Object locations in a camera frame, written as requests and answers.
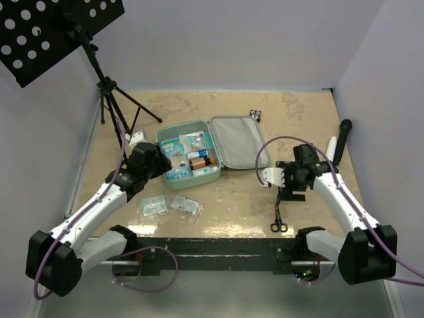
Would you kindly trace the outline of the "white gauze pack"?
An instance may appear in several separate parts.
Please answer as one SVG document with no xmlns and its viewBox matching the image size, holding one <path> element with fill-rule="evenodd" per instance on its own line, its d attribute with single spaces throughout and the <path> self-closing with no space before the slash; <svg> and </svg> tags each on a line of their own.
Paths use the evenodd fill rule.
<svg viewBox="0 0 424 318">
<path fill-rule="evenodd" d="M 202 148 L 204 145 L 203 133 L 198 131 L 180 135 L 180 141 L 192 148 Z"/>
</svg>

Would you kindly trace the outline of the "brown bottle orange cap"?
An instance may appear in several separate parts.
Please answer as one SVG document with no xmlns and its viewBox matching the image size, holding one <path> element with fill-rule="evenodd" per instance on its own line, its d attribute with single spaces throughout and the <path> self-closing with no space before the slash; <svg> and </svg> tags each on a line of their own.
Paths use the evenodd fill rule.
<svg viewBox="0 0 424 318">
<path fill-rule="evenodd" d="M 214 157 L 206 157 L 206 158 L 197 158 L 195 160 L 189 161 L 189 166 L 192 171 L 205 168 L 209 165 L 213 165 L 216 163 L 216 159 Z"/>
</svg>

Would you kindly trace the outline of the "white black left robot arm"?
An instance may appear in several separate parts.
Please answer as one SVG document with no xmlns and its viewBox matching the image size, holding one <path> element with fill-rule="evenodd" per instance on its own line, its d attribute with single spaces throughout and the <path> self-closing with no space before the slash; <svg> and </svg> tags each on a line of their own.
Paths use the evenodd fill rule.
<svg viewBox="0 0 424 318">
<path fill-rule="evenodd" d="M 103 261 L 133 258 L 137 238 L 128 228 L 116 225 L 94 240 L 90 239 L 91 235 L 140 193 L 149 180 L 165 174 L 171 167 L 159 144 L 140 142 L 81 209 L 47 233 L 35 232 L 29 240 L 25 269 L 26 276 L 34 281 L 34 298 L 45 299 L 39 294 L 39 286 L 63 297 L 86 272 Z"/>
</svg>

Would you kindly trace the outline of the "white plastic bottle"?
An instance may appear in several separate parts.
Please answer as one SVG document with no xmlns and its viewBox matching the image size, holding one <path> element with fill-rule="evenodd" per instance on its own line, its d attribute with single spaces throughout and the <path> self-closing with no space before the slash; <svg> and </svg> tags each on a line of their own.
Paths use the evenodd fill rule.
<svg viewBox="0 0 424 318">
<path fill-rule="evenodd" d="M 206 166 L 206 167 L 203 167 L 203 168 L 200 168 L 200 169 L 196 169 L 192 173 L 193 173 L 193 176 L 203 176 L 203 175 L 206 175 L 206 174 L 213 173 L 217 170 L 218 170 L 217 166 Z"/>
</svg>

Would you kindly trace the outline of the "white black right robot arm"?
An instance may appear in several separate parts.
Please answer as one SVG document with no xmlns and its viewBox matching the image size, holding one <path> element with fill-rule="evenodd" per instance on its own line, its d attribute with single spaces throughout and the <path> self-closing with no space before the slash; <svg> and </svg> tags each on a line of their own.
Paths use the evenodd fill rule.
<svg viewBox="0 0 424 318">
<path fill-rule="evenodd" d="M 292 162 L 276 162 L 280 201 L 305 201 L 304 192 L 313 190 L 335 216 L 344 238 L 323 227 L 298 230 L 294 255 L 311 260 L 316 254 L 332 261 L 350 285 L 393 278 L 396 273 L 398 236 L 390 225 L 381 225 L 359 204 L 330 161 L 321 161 L 308 144 L 293 148 Z"/>
</svg>

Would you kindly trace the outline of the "blue cotton swab bag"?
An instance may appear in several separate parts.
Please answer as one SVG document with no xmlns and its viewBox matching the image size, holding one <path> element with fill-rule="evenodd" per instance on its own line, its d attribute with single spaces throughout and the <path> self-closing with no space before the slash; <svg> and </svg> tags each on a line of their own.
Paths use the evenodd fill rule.
<svg viewBox="0 0 424 318">
<path fill-rule="evenodd" d="M 191 168 L 189 167 L 186 152 L 179 138 L 163 140 L 160 142 L 160 146 L 172 166 L 171 170 L 166 172 L 168 180 L 191 176 Z"/>
</svg>

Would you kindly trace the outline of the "black handled scissors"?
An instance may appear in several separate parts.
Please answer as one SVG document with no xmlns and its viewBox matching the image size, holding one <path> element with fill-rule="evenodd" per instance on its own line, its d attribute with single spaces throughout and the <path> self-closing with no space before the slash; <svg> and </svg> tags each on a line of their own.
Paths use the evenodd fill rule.
<svg viewBox="0 0 424 318">
<path fill-rule="evenodd" d="M 275 206 L 274 206 L 274 222 L 270 224 L 270 230 L 273 233 L 286 233 L 288 231 L 288 225 L 282 221 L 280 214 L 280 196 L 277 195 Z"/>
</svg>

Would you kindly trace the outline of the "mint green medicine case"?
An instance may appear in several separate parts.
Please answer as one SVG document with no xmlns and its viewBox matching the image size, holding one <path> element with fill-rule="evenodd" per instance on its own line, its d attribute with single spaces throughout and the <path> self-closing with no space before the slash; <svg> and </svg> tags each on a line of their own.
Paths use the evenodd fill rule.
<svg viewBox="0 0 424 318">
<path fill-rule="evenodd" d="M 216 159 L 216 163 L 209 166 L 217 166 L 218 170 L 203 176 L 193 176 L 191 170 L 191 176 L 174 180 L 168 180 L 164 175 L 169 189 L 181 190 L 214 182 L 223 168 L 250 170 L 255 167 L 267 168 L 271 163 L 267 150 L 258 154 L 264 145 L 264 138 L 258 123 L 250 116 L 222 115 L 211 117 L 208 121 L 197 120 L 164 127 L 156 132 L 156 140 L 160 144 L 163 140 L 180 139 L 180 135 L 198 131 L 209 133 L 213 147 L 207 148 L 208 157 Z M 181 143 L 187 157 L 191 151 L 188 145 Z"/>
</svg>

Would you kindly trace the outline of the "teal clear zip bag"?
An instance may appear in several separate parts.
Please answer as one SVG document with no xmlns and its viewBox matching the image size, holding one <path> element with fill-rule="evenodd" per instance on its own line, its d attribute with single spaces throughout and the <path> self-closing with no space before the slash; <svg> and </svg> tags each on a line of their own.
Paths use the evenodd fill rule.
<svg viewBox="0 0 424 318">
<path fill-rule="evenodd" d="M 158 195 L 143 199 L 141 202 L 142 214 L 149 217 L 168 211 L 168 203 L 165 195 Z"/>
</svg>

